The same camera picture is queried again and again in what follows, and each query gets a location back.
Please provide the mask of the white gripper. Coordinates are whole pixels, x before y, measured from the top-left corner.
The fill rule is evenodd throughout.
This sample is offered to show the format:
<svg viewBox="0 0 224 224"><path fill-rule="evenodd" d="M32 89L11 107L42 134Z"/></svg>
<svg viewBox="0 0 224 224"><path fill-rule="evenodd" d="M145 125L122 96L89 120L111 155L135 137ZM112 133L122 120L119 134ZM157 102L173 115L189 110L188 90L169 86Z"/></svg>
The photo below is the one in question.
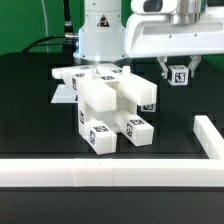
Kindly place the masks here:
<svg viewBox="0 0 224 224"><path fill-rule="evenodd" d="M124 50L130 58L158 57L163 79L168 76L167 57L192 55L188 68L194 77L200 55L224 53L224 16L206 13L198 23L172 24L165 15L133 14L127 22Z"/></svg>

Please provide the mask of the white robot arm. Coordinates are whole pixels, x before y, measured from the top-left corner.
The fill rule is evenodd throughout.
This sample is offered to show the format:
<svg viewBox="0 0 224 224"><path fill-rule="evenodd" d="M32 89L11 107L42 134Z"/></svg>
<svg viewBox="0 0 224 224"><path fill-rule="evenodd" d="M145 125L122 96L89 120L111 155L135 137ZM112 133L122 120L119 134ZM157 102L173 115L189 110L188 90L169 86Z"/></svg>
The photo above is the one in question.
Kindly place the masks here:
<svg viewBox="0 0 224 224"><path fill-rule="evenodd" d="M155 57L168 75L169 57L224 53L224 5L207 0L131 0L132 15L121 23L121 0L84 0L84 24L74 56L90 61Z"/></svg>

